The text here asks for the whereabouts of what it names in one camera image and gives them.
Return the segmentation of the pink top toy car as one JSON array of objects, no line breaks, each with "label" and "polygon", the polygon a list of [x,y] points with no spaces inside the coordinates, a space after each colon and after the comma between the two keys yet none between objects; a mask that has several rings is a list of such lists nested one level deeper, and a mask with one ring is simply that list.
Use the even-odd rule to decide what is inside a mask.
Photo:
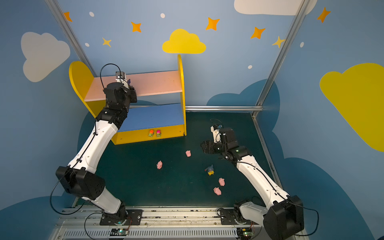
[{"label": "pink top toy car", "polygon": [[156,137],[160,138],[162,136],[161,130],[157,130]]}]

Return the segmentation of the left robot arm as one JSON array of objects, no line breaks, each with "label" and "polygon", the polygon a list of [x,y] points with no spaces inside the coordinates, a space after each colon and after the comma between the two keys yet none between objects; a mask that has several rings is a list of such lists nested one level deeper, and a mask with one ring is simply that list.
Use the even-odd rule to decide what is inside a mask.
[{"label": "left robot arm", "polygon": [[106,106],[97,115],[91,134],[69,164],[58,167],[56,176],[67,193],[91,202],[105,218],[121,225],[127,219],[126,207],[107,190],[96,171],[108,143],[127,118],[130,105],[137,102],[137,94],[127,81],[108,84],[103,92]]}]

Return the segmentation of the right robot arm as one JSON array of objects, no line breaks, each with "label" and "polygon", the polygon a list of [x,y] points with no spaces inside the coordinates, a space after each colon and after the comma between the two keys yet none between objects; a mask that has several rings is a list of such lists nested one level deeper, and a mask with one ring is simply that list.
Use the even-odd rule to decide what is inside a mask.
[{"label": "right robot arm", "polygon": [[239,146],[231,128],[211,126],[213,140],[201,143],[206,154],[220,154],[230,161],[259,193],[264,207],[251,201],[234,205],[234,223],[245,225],[252,222],[265,229],[272,240],[286,240],[305,228],[303,202],[298,196],[291,197],[260,167],[256,158],[245,147]]}]

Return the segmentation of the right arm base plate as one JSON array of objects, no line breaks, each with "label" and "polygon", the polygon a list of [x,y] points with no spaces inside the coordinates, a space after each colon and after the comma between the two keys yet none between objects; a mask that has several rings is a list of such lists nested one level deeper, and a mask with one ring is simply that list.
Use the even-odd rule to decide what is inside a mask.
[{"label": "right arm base plate", "polygon": [[243,219],[234,209],[219,208],[217,214],[221,225],[250,225],[251,221]]}]

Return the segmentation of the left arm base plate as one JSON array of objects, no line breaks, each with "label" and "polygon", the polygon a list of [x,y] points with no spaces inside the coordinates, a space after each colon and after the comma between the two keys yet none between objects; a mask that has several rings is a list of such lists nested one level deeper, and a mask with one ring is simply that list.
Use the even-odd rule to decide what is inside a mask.
[{"label": "left arm base plate", "polygon": [[142,210],[121,210],[115,214],[102,213],[100,226],[138,226],[142,214]]}]

